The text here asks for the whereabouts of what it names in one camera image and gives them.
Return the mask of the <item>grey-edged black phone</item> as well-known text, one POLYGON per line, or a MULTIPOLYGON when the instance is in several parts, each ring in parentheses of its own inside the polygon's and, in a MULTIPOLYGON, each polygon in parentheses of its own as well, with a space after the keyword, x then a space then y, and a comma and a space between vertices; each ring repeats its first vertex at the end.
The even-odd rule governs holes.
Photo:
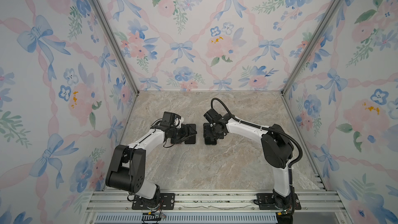
POLYGON ((207 145, 207 146, 217 145, 217 139, 215 138, 215 136, 212 132, 210 123, 203 124, 203 137, 204 137, 205 145, 207 145))

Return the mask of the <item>blue-edged black phone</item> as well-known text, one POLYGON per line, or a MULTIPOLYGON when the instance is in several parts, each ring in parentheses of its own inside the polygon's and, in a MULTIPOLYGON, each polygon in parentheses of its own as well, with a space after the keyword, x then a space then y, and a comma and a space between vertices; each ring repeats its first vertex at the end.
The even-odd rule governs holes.
POLYGON ((196 144, 197 126, 196 124, 186 124, 187 139, 184 141, 186 145, 196 144))

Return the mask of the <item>purple-edged black phone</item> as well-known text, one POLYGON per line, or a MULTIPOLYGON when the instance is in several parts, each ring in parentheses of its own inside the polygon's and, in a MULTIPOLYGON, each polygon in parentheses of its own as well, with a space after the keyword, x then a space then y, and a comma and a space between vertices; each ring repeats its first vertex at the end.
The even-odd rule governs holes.
POLYGON ((172 144, 181 144, 181 143, 183 143, 184 141, 181 141, 181 140, 171 140, 171 143, 172 144))

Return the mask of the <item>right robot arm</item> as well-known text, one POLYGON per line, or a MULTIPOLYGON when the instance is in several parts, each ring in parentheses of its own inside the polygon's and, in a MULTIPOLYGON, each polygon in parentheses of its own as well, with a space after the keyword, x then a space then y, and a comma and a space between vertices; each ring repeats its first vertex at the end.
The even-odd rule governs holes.
POLYGON ((237 134, 261 144, 266 162, 273 167, 274 189, 272 203, 277 209, 293 210, 295 199, 292 173, 294 147, 284 130, 277 124, 264 127, 236 118, 231 114, 220 115, 211 108, 204 114, 206 145, 217 145, 227 134, 237 134))

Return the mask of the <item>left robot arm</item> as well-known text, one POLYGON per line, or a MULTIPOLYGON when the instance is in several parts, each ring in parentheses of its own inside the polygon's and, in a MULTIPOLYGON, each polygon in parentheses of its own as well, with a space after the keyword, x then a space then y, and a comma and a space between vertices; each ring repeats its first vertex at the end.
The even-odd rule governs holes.
POLYGON ((157 146, 167 140, 175 144, 195 144, 197 126, 184 124, 175 113, 164 112, 149 131, 138 141, 129 145, 118 145, 113 153, 105 184, 123 190, 146 201, 160 201, 160 187, 145 179, 146 157, 157 146))

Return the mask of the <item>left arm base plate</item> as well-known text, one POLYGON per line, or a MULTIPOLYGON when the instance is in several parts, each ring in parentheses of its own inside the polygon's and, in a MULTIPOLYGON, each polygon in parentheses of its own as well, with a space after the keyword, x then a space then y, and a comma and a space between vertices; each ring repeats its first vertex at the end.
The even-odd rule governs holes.
POLYGON ((155 194, 153 199, 146 199, 135 195, 133 200, 129 199, 129 196, 127 200, 132 203, 132 210, 173 210, 175 196, 174 193, 159 193, 155 194))

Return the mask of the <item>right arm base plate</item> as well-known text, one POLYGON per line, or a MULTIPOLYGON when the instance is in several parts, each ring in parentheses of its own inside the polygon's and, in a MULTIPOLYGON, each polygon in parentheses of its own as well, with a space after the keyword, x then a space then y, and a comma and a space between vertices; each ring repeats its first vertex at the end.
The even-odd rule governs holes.
POLYGON ((253 203, 259 207, 260 210, 275 210, 279 212, 291 212, 294 210, 301 210, 301 203, 297 194, 283 197, 274 193, 258 193, 253 203))

